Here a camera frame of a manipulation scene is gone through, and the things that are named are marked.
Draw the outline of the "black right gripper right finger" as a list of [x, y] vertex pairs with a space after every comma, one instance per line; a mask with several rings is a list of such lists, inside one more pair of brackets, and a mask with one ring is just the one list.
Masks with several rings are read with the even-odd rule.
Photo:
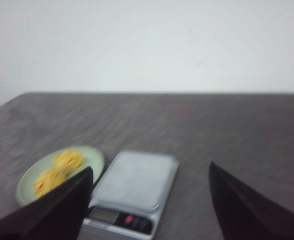
[[294, 213], [211, 163], [213, 207], [226, 240], [294, 240]]

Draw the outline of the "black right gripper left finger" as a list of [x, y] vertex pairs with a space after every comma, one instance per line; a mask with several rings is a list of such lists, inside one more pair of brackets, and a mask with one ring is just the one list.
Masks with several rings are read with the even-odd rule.
[[85, 168], [40, 199], [0, 219], [0, 240], [75, 240], [91, 199]]

